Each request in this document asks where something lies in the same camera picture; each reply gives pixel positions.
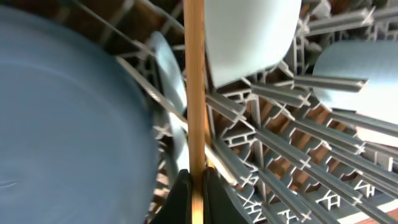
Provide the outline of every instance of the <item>light blue plate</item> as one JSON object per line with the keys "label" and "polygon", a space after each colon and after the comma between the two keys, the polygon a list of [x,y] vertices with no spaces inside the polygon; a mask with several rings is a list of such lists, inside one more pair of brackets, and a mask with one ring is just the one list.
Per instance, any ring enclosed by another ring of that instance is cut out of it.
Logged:
{"label": "light blue plate", "polygon": [[116,61],[0,7],[0,223],[143,223],[156,172],[150,116]]}

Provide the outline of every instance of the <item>wooden stick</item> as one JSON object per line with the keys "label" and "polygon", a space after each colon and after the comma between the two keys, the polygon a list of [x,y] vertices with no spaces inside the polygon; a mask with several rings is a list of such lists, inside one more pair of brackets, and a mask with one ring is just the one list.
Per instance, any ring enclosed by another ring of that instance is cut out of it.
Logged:
{"label": "wooden stick", "polygon": [[203,224],[202,178],[205,170],[205,31],[203,0],[184,0],[187,66],[188,144],[193,179],[192,224]]}

